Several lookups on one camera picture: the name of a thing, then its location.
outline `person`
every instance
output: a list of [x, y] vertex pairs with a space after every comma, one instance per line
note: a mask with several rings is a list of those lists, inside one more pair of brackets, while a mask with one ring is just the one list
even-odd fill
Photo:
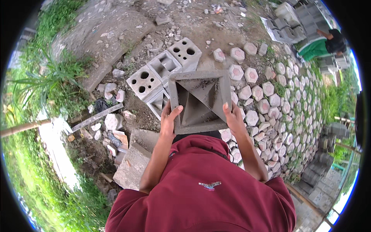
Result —
[[182, 110], [171, 112], [167, 102], [139, 191], [119, 192], [105, 231], [292, 231], [290, 193], [281, 177], [268, 181], [240, 108], [223, 105], [246, 171], [230, 162], [219, 132], [219, 138], [192, 134], [176, 141], [174, 119]]
[[323, 37], [309, 42], [296, 53], [297, 58], [300, 58], [302, 63], [313, 59], [313, 57], [329, 53], [336, 53], [340, 56], [347, 50], [344, 37], [339, 30], [330, 29], [327, 34], [317, 29], [317, 33]]

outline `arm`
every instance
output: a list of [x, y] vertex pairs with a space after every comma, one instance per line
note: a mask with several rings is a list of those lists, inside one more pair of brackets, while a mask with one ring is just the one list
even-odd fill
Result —
[[237, 140], [246, 172], [258, 181], [265, 183], [268, 181], [268, 172], [245, 128], [240, 108], [232, 102], [232, 112], [230, 112], [228, 103], [225, 103], [223, 111], [227, 118], [228, 127]]
[[172, 142], [175, 138], [174, 119], [183, 110], [183, 106], [178, 106], [171, 111], [170, 101], [162, 110], [160, 137], [153, 149], [153, 153], [147, 167], [140, 180], [139, 191], [149, 194], [150, 191], [159, 183], [164, 172]]
[[321, 30], [319, 30], [319, 29], [317, 29], [317, 33], [319, 34], [319, 35], [321, 35], [321, 36], [324, 36], [324, 37], [326, 37], [326, 39], [333, 39], [334, 38], [334, 36], [332, 35], [332, 34], [327, 34], [327, 33], [325, 33], [325, 32], [323, 32], [323, 31], [321, 31]]

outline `maroon shirt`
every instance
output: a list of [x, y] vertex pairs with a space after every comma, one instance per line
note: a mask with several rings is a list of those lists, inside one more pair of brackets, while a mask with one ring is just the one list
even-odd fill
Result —
[[150, 194], [122, 190], [107, 219], [114, 231], [292, 231], [296, 214], [282, 178], [265, 184], [226, 160], [220, 139], [190, 135], [174, 143]]

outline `green pants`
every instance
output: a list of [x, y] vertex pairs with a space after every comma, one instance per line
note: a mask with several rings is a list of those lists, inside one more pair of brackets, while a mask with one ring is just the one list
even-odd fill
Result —
[[315, 56], [322, 56], [328, 54], [328, 51], [326, 49], [325, 45], [326, 39], [320, 39], [317, 41], [314, 41], [304, 47], [299, 53], [300, 56], [303, 57], [305, 61], [311, 60]]

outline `black shirt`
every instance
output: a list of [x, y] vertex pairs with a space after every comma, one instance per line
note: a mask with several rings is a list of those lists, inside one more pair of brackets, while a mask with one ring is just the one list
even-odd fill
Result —
[[326, 49], [329, 53], [334, 52], [345, 52], [347, 47], [345, 46], [345, 40], [343, 35], [337, 29], [328, 30], [330, 34], [332, 34], [332, 39], [327, 39], [325, 42]]

